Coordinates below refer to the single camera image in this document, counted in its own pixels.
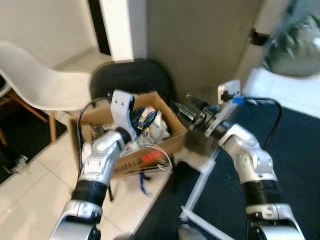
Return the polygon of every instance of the dark carpet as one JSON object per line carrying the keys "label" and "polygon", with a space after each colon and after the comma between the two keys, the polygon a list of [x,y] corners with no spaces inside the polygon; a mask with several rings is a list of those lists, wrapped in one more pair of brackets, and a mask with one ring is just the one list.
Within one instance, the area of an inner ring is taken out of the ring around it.
{"label": "dark carpet", "polygon": [[[271,105],[247,103],[234,121],[263,144],[277,116]],[[267,148],[274,170],[304,237],[319,239],[320,232],[320,120],[283,109],[279,126]],[[231,158],[223,151],[198,200],[194,212],[236,240],[245,239],[245,200]],[[199,177],[180,163],[136,232],[139,240],[175,240],[182,224],[179,216]],[[215,239],[201,230],[208,239]]]}
{"label": "dark carpet", "polygon": [[[57,138],[67,128],[56,121]],[[0,120],[8,147],[0,144],[0,184],[12,175],[9,172],[17,165],[20,155],[25,155],[30,162],[35,155],[51,143],[49,122],[44,122],[26,109],[19,109],[14,114]]]}

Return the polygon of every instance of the gray sneaker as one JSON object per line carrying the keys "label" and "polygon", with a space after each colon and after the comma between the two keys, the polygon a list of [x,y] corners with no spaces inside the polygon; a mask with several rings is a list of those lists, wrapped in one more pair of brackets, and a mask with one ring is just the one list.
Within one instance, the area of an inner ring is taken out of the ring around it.
{"label": "gray sneaker", "polygon": [[178,229],[179,240],[207,240],[207,238],[198,230],[183,224]]}

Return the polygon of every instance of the black cable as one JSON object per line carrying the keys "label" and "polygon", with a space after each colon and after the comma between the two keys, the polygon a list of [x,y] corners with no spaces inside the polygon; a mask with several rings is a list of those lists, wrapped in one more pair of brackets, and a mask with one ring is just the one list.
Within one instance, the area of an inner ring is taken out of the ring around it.
{"label": "black cable", "polygon": [[274,100],[272,98],[269,98],[269,97],[254,97],[254,96],[245,96],[244,97],[244,100],[254,100],[254,101],[266,101],[266,102],[272,102],[274,103],[277,107],[278,107],[278,116],[276,117],[276,120],[273,124],[273,127],[271,129],[271,132],[269,133],[269,136],[268,138],[266,139],[265,141],[265,144],[263,145],[263,149],[265,150],[268,145],[269,145],[269,142],[272,138],[272,136],[274,135],[277,127],[278,127],[278,124],[280,122],[280,119],[281,119],[281,116],[282,116],[282,107],[281,107],[281,104],[277,101],[277,100]]}
{"label": "black cable", "polygon": [[87,103],[85,105],[85,107],[82,109],[82,111],[79,114],[78,120],[76,121],[76,138],[78,141],[78,177],[81,174],[81,170],[82,170],[82,143],[81,143],[81,126],[80,126],[80,121],[81,121],[81,117],[84,114],[85,110],[90,106],[90,105],[94,105],[96,102],[102,101],[102,100],[107,100],[108,98],[106,97],[100,97],[97,99],[94,99],[92,101],[90,101],[89,103]]}

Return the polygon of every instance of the plastic bag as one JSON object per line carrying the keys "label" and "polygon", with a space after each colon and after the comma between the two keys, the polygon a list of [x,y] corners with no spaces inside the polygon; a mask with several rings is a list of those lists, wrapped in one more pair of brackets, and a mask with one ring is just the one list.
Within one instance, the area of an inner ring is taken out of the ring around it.
{"label": "plastic bag", "polygon": [[277,34],[263,63],[269,71],[295,77],[320,73],[320,20],[305,16]]}

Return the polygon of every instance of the red tag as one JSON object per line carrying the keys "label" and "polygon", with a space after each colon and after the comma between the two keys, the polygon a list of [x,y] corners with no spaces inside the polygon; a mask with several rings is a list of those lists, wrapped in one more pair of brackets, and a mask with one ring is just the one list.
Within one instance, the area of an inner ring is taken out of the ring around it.
{"label": "red tag", "polygon": [[164,153],[162,151],[156,150],[156,151],[152,151],[150,153],[147,153],[146,155],[141,157],[141,159],[145,164],[148,164],[148,163],[152,163],[155,160],[161,158],[163,155],[164,155]]}

